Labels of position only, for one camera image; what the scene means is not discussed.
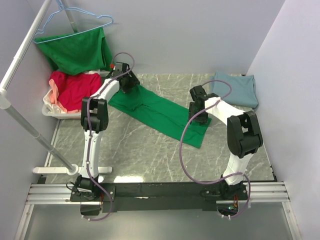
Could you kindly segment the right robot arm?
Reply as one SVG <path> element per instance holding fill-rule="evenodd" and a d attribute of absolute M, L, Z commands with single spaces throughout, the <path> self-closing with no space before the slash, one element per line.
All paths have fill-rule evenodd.
<path fill-rule="evenodd" d="M 258 117 L 254 111 L 237 109 L 218 95 L 207 94 L 201 85 L 193 87 L 189 92 L 192 98 L 189 120 L 204 125 L 208 123 L 211 114 L 226 125 L 230 157 L 222 174 L 223 180 L 218 186 L 220 196 L 230 200 L 240 191 L 249 161 L 263 145 Z"/>

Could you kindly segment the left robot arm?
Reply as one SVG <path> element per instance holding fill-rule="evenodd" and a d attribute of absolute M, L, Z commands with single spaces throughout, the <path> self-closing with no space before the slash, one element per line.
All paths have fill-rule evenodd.
<path fill-rule="evenodd" d="M 140 84 L 129 64 L 116 62 L 103 80 L 101 87 L 82 99 L 80 123 L 84 130 L 82 167 L 75 182 L 74 194 L 94 201 L 103 195 L 97 186 L 99 178 L 99 151 L 103 132 L 109 124 L 108 103 L 122 91 L 127 94 Z"/>

